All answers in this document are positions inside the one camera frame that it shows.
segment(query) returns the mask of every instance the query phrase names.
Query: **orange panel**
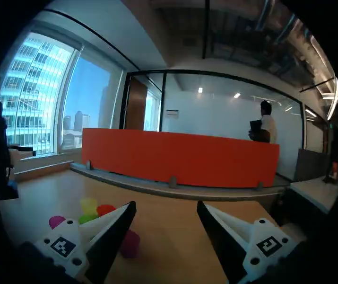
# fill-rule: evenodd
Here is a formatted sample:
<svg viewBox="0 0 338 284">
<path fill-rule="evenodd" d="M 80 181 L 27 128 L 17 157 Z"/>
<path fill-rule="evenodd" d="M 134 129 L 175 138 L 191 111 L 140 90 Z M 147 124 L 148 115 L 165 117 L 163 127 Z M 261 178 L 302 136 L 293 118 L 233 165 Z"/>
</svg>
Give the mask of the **orange panel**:
<svg viewBox="0 0 338 284">
<path fill-rule="evenodd" d="M 135 178 L 212 187 L 271 186 L 279 145 L 213 136 L 84 128 L 82 162 Z"/>
</svg>

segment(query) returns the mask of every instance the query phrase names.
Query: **glass building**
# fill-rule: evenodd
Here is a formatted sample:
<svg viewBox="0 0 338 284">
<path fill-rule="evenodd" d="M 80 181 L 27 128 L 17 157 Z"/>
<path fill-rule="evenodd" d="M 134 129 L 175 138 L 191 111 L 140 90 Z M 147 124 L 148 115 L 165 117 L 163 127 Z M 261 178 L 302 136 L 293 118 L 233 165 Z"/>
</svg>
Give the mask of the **glass building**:
<svg viewBox="0 0 338 284">
<path fill-rule="evenodd" d="M 9 144 L 52 153 L 55 109 L 64 72 L 74 49 L 30 33 L 20 46 L 4 79 L 0 101 Z"/>
</svg>

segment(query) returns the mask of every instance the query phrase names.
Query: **red ball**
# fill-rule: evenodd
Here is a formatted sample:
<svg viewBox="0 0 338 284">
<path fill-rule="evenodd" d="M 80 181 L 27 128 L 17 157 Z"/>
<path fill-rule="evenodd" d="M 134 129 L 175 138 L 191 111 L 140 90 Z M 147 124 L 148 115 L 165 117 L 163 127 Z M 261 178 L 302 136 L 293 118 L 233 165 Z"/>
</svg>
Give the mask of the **red ball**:
<svg viewBox="0 0 338 284">
<path fill-rule="evenodd" d="M 113 207 L 112 205 L 104 204 L 100 205 L 96 208 L 96 212 L 98 213 L 98 216 L 103 216 L 108 214 L 111 211 L 114 211 L 116 208 Z"/>
</svg>

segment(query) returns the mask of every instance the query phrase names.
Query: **wooden door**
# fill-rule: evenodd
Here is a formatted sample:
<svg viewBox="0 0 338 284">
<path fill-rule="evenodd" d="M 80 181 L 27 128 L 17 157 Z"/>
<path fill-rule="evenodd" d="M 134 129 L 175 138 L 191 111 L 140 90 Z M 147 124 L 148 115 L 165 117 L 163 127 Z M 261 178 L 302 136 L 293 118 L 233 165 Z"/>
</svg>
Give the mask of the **wooden door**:
<svg viewBox="0 0 338 284">
<path fill-rule="evenodd" d="M 125 129 L 144 130 L 145 105 L 148 88 L 135 78 L 130 81 Z"/>
</svg>

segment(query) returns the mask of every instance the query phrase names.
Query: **sky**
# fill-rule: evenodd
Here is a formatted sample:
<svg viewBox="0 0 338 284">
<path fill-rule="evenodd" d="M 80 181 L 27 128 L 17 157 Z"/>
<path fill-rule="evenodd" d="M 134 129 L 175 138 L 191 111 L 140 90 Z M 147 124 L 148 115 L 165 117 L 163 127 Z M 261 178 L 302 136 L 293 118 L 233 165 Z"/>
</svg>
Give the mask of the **sky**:
<svg viewBox="0 0 338 284">
<path fill-rule="evenodd" d="M 109 80 L 109 72 L 83 58 L 79 58 L 65 102 L 64 116 L 71 116 L 71 129 L 74 126 L 76 112 L 79 110 L 84 115 L 90 115 L 89 127 L 98 127 L 102 94 L 107 93 L 105 88 L 108 87 Z"/>
</svg>

